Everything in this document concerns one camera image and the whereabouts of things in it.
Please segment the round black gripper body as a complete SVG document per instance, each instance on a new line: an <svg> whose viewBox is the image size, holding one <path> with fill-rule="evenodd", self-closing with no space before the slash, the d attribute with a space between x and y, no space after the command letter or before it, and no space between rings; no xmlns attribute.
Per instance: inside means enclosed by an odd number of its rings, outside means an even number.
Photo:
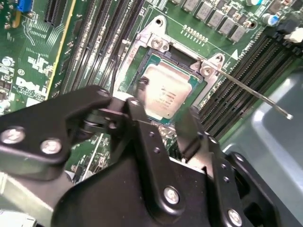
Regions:
<svg viewBox="0 0 303 227"><path fill-rule="evenodd" d="M186 197L174 227L209 227L205 175L171 160ZM160 227L144 203L136 162L126 158L69 189L53 212L55 227Z"/></svg>

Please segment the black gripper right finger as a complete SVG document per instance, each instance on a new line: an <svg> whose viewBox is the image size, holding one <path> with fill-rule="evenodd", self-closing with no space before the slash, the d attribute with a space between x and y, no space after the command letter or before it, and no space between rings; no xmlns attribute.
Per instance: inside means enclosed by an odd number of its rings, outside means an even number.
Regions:
<svg viewBox="0 0 303 227"><path fill-rule="evenodd" d="M204 131L194 108L177 121L178 149L185 162L204 171L208 216L216 227L279 227L281 218L266 184L238 153L225 154Z"/></svg>

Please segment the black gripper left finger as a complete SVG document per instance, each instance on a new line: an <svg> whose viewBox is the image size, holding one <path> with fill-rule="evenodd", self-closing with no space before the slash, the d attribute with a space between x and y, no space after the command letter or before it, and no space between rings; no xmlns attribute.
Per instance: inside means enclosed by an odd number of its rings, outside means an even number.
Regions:
<svg viewBox="0 0 303 227"><path fill-rule="evenodd" d="M73 145L97 133L110 135L110 161L134 156L151 213L182 213L185 198L158 129L141 100L121 100L93 85L0 118L0 168L35 180L56 179Z"/></svg>

